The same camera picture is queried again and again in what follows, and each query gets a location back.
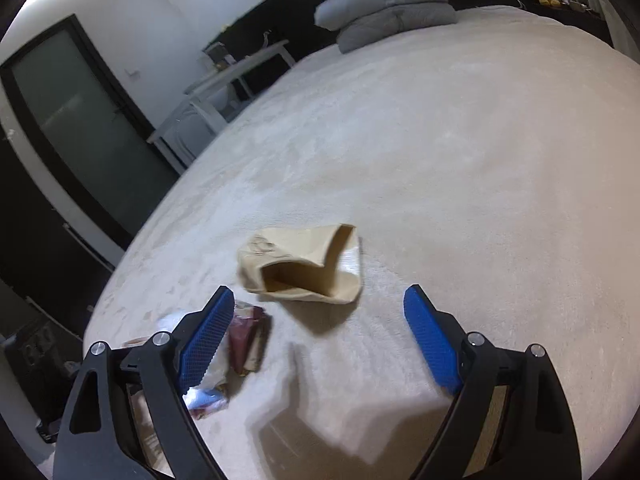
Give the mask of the lower grey pillow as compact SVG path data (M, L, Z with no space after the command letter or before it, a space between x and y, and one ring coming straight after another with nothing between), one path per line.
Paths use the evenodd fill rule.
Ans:
M457 12L449 3L424 2L390 6L357 18L342 28L336 43L338 50L348 53L402 32L450 25L457 21Z

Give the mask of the white desk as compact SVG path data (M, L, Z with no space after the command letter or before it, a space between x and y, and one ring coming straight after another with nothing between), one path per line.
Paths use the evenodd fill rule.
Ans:
M295 60L288 52L288 40L231 64L224 70L211 70L184 90L184 99L148 137L172 169L183 174L230 122L256 99L244 77L273 58L288 68Z

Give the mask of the brown paper bag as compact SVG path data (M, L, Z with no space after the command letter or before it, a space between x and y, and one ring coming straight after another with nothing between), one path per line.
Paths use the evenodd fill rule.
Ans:
M259 230L238 250L238 265L244 288L272 300L351 304L362 289L351 224Z

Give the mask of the dark glass door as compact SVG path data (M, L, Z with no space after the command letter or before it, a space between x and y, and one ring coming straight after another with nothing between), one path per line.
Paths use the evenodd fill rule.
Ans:
M148 143L151 123L107 67L75 15L1 65L17 122L52 176L118 247L178 179Z

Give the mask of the cream bed blanket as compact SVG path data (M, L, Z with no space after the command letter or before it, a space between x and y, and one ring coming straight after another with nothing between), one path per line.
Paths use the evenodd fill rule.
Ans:
M231 479L405 479L449 398L402 313L419 284L503 348L546 348L582 472L639 405L639 66L507 6L307 56L194 162L119 263L85 340L150 336L258 230L348 223L356 304L266 302L262 369L198 430Z

